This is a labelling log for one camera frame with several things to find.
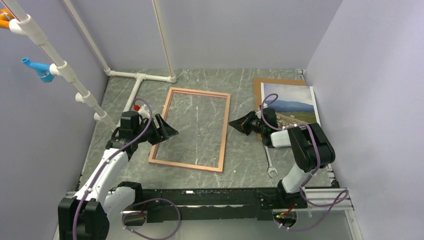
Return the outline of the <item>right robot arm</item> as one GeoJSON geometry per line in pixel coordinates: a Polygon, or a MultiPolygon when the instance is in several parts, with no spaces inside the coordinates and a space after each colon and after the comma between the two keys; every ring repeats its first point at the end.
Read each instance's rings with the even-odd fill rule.
{"type": "Polygon", "coordinates": [[[278,182],[275,194],[276,203],[282,208],[295,203],[312,176],[335,160],[334,148],[318,123],[279,128],[277,113],[273,108],[250,111],[245,116],[230,121],[229,125],[247,136],[251,132],[260,135],[269,176],[278,172],[273,166],[269,149],[291,147],[294,165],[278,182]]]}

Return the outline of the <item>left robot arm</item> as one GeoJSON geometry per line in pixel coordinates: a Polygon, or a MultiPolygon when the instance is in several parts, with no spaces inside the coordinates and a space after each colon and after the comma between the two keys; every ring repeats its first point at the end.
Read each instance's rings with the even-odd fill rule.
{"type": "Polygon", "coordinates": [[[124,111],[95,171],[73,197],[58,204],[59,239],[106,239],[111,222],[126,207],[137,210],[144,203],[142,185],[137,182],[123,181],[110,193],[120,171],[139,144],[155,146],[178,134],[160,114],[143,117],[134,110],[124,111]]]}

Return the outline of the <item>landscape photo print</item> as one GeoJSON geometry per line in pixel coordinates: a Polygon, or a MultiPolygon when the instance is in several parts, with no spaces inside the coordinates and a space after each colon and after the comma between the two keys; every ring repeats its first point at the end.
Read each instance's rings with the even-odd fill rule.
{"type": "Polygon", "coordinates": [[[265,106],[276,112],[278,128],[292,127],[298,124],[321,123],[315,92],[311,86],[290,85],[279,83],[261,83],[261,97],[265,106]]]}

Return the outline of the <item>wooden picture frame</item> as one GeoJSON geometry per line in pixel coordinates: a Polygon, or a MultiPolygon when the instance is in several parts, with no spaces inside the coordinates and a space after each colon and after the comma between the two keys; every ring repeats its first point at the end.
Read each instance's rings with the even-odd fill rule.
{"type": "Polygon", "coordinates": [[[222,92],[215,92],[215,91],[170,87],[168,94],[167,94],[167,97],[166,97],[165,104],[163,106],[163,111],[162,111],[164,118],[166,118],[168,116],[170,105],[172,103],[172,98],[175,94],[185,94],[185,95],[190,95],[190,96],[220,98],[220,99],[225,100],[225,108],[224,108],[224,111],[223,111],[224,112],[223,126],[222,126],[222,130],[221,130],[221,139],[220,139],[220,145],[219,145],[219,154],[218,154],[218,158],[217,158],[218,159],[217,167],[199,165],[197,161],[195,161],[194,164],[190,164],[190,163],[176,162],[176,161],[171,161],[171,160],[157,159],[156,158],[157,153],[158,153],[158,150],[160,148],[159,144],[156,144],[151,148],[151,151],[150,151],[150,154],[149,154],[149,157],[148,157],[148,163],[157,164],[157,165],[164,165],[164,166],[168,166],[168,167],[177,167],[177,168],[185,168],[185,169],[190,169],[190,170],[199,170],[199,171],[221,173],[224,169],[226,141],[227,141],[227,129],[228,129],[229,115],[230,115],[231,95],[229,93],[222,93],[222,92]]]}

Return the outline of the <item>brown backing board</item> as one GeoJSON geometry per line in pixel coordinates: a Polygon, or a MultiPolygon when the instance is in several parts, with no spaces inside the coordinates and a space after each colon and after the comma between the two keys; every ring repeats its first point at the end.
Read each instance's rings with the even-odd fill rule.
{"type": "Polygon", "coordinates": [[[271,79],[271,78],[259,78],[255,77],[253,79],[253,90],[255,96],[255,107],[259,108],[262,104],[261,101],[261,83],[276,83],[284,85],[296,85],[296,86],[306,86],[304,81],[294,80],[294,79],[271,79]]]}

